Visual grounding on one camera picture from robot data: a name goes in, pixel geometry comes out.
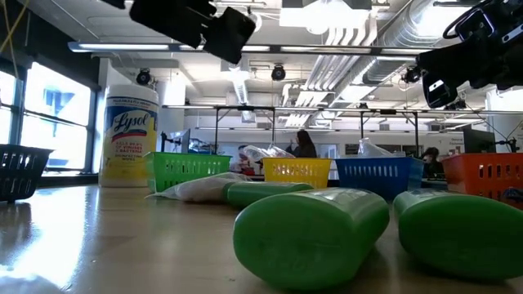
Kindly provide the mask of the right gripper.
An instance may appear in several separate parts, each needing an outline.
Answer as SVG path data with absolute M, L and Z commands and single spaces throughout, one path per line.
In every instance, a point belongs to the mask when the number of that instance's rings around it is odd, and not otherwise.
M 458 88 L 467 81 L 463 77 L 441 76 L 434 73 L 436 71 L 473 71 L 469 84 L 475 89 L 487 85 L 495 85 L 499 90 L 523 87 L 523 32 L 501 44 L 496 50 L 487 51 L 477 66 L 475 58 L 475 39 L 426 51 L 416 58 L 416 65 L 425 69 L 422 89 L 429 108 L 437 109 L 454 102 L 458 97 Z

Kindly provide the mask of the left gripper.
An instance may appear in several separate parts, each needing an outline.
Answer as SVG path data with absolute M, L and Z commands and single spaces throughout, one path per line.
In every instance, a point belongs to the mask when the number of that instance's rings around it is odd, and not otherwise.
M 171 39 L 197 47 L 202 42 L 203 26 L 216 12 L 212 0 L 134 0 L 130 17 Z M 251 18 L 227 7 L 204 32 L 203 50 L 231 64 L 238 64 L 242 48 L 255 28 Z

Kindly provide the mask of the white cotton bag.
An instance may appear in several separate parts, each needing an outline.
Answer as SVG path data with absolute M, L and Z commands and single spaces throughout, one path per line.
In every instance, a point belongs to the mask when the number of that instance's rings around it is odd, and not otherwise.
M 359 140 L 358 156 L 361 158 L 393 157 L 394 154 L 375 145 L 368 137 Z

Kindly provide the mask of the orange plastic basket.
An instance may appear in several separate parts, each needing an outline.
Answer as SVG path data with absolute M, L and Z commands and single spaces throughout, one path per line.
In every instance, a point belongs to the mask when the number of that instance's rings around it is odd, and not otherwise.
M 448 190 L 523 210 L 523 153 L 460 154 L 442 164 Z

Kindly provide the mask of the blue white toothbrush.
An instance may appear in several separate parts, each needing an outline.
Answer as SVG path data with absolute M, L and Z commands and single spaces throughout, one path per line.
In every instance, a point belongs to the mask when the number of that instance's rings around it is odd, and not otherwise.
M 243 149 L 244 155 L 252 162 L 261 162 L 264 158 L 270 158 L 271 153 L 267 149 L 254 145 L 247 145 Z

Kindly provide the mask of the blue plastic basket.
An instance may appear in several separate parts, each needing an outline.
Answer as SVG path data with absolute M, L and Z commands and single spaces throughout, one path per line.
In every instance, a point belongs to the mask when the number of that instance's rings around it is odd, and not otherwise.
M 422 185 L 424 162 L 416 158 L 340 158 L 335 163 L 340 187 L 366 189 L 387 201 Z

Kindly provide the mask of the cotton pads and swabs bag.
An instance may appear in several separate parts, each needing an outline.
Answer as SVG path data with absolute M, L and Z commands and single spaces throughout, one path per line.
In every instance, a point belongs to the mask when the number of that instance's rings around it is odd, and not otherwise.
M 223 203 L 226 200 L 224 188 L 228 184 L 251 181 L 249 176 L 225 172 L 214 176 L 207 176 L 189 180 L 174 185 L 162 192 L 155 192 L 147 198 L 169 198 L 186 203 Z

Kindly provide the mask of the green travel bottle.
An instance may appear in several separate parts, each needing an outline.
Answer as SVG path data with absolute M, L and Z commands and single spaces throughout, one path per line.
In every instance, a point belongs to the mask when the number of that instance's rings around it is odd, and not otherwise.
M 468 194 L 418 189 L 393 201 L 400 244 L 414 259 L 454 277 L 523 276 L 523 211 Z
M 277 194 L 312 190 L 306 183 L 241 181 L 229 183 L 222 189 L 225 201 L 233 207 L 245 208 L 258 200 Z
M 246 270 L 272 286 L 320 290 L 353 279 L 389 220 L 387 202 L 364 189 L 277 194 L 241 211 L 233 248 Z

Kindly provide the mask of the black plastic basket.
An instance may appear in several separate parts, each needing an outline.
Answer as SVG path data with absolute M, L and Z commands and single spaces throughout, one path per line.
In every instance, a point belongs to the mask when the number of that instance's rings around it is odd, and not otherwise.
M 0 145 L 0 202 L 30 198 L 52 152 L 52 149 Z

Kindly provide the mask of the background dark monitor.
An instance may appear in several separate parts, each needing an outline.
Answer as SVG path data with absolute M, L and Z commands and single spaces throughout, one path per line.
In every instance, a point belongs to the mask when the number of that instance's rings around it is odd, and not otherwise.
M 493 132 L 465 129 L 463 131 L 464 149 L 467 154 L 495 153 L 495 134 Z

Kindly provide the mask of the person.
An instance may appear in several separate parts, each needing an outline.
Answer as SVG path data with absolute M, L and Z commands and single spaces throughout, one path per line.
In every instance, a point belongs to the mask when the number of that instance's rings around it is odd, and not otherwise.
M 293 143 L 285 149 L 286 152 L 292 154 L 295 158 L 316 158 L 317 153 L 315 145 L 311 140 L 309 133 L 305 130 L 297 132 L 297 147 L 293 148 Z
M 429 147 L 422 154 L 423 177 L 424 178 L 443 178 L 445 175 L 442 163 L 438 160 L 439 150 L 436 147 Z

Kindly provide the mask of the long ceiling light strip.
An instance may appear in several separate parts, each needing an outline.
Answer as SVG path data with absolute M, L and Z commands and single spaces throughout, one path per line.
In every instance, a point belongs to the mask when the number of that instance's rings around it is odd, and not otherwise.
M 68 47 L 77 53 L 84 52 L 183 52 L 203 53 L 203 45 L 196 48 L 178 43 L 94 43 L 69 42 Z M 356 55 L 356 56 L 416 56 L 430 48 L 422 47 L 362 47 L 314 45 L 246 45 L 242 53 L 303 54 L 303 55 Z

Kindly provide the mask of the Lysol wipes canister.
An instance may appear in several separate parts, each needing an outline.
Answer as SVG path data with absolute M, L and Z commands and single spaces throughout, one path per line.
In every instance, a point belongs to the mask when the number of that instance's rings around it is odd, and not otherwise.
M 148 87 L 116 84 L 105 98 L 99 184 L 108 188 L 146 187 L 145 156 L 156 150 L 159 96 Z

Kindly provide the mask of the green plastic basket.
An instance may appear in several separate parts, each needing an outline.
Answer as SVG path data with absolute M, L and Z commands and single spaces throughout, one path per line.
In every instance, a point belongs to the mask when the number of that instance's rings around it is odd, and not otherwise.
M 143 159 L 148 186 L 155 193 L 189 180 L 228 172 L 231 156 L 149 152 Z

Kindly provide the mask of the yellow plastic basket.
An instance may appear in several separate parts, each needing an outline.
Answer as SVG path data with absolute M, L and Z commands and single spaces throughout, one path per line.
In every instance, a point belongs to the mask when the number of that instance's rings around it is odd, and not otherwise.
M 330 158 L 264 158 L 265 181 L 305 183 L 315 189 L 328 186 Z

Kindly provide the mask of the background black rig frame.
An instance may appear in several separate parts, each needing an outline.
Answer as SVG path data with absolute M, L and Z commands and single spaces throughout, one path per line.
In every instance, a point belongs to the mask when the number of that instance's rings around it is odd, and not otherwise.
M 401 114 L 405 117 L 405 119 L 410 122 L 414 126 L 414 136 L 415 136 L 415 156 L 420 156 L 420 144 L 419 144 L 419 128 L 418 128 L 418 112 L 413 110 L 407 110 L 407 109 L 362 109 L 360 111 L 360 137 L 364 137 L 364 125 L 366 123 L 366 120 L 364 119 L 364 115 L 366 113 L 369 113 L 369 117 L 373 117 L 375 115 L 397 115 Z
M 237 110 L 239 112 L 243 111 L 250 111 L 250 112 L 256 112 L 256 111 L 262 111 L 262 112 L 272 112 L 272 116 L 269 117 L 269 121 L 272 124 L 271 129 L 271 142 L 275 143 L 275 119 L 276 119 L 276 110 L 274 106 L 256 106 L 256 105 L 214 105 L 212 109 L 215 110 L 215 126 L 214 126 L 214 154 L 217 154 L 218 151 L 218 128 L 219 128 L 219 122 L 222 119 L 222 116 L 220 115 L 220 111 L 222 109 L 226 110 L 226 113 L 224 116 L 226 116 L 231 110 Z

